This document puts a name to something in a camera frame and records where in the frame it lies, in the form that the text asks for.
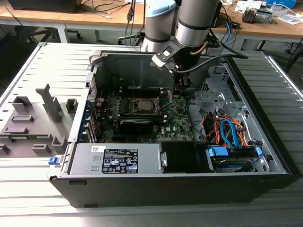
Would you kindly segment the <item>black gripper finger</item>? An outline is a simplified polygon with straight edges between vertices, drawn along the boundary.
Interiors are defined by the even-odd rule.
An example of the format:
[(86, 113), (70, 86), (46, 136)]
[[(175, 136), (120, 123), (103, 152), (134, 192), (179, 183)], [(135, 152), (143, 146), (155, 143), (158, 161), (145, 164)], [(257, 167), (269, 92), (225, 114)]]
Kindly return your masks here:
[(183, 75), (183, 79), (182, 79), (183, 88), (182, 88), (182, 90), (186, 90), (187, 88), (189, 88), (191, 86), (190, 79), (188, 78), (189, 74), (190, 73), (184, 73), (184, 75)]
[(182, 89), (182, 78), (183, 74), (182, 73), (174, 73), (174, 91), (180, 91)]

